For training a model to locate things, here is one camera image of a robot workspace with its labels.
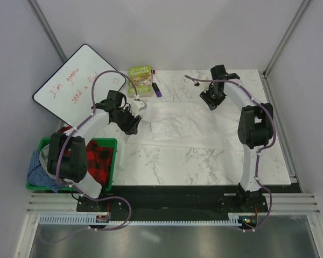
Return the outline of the white long sleeve shirt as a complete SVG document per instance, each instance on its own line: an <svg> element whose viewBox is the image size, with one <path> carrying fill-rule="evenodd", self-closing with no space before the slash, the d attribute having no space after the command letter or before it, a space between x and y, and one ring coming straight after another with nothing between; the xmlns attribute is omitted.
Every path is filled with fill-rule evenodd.
<svg viewBox="0 0 323 258"><path fill-rule="evenodd" d="M121 145L120 166L127 166L128 145L223 151L235 170L243 168L243 145L237 136L239 110L228 104L211 111L204 103L150 102L138 133Z"/></svg>

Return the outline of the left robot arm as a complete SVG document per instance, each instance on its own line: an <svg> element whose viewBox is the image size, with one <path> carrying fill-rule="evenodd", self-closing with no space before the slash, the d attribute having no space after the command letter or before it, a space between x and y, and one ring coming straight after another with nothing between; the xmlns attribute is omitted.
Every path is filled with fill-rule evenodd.
<svg viewBox="0 0 323 258"><path fill-rule="evenodd" d="M109 124L116 124L126 135L138 133L141 112L147 104L138 95L127 103L125 94L110 90L107 98L93 102L90 115L77 127L50 137L47 172L57 185L73 188L89 199L95 211L107 207L108 197L101 195L102 185L88 171L86 147L92 138Z"/></svg>

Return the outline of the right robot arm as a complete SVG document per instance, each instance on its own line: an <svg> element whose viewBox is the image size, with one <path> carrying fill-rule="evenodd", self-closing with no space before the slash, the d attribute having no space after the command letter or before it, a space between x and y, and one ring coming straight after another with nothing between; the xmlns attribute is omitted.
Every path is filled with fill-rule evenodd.
<svg viewBox="0 0 323 258"><path fill-rule="evenodd" d="M268 206L263 191L267 188L259 181L258 170L261 152L276 142L273 106L258 103L238 82L240 77L236 73L228 73L224 65L214 66L210 74L209 86L200 94L209 109L215 110L228 97L241 112L237 135L244 151L243 174L233 200L240 211L266 212Z"/></svg>

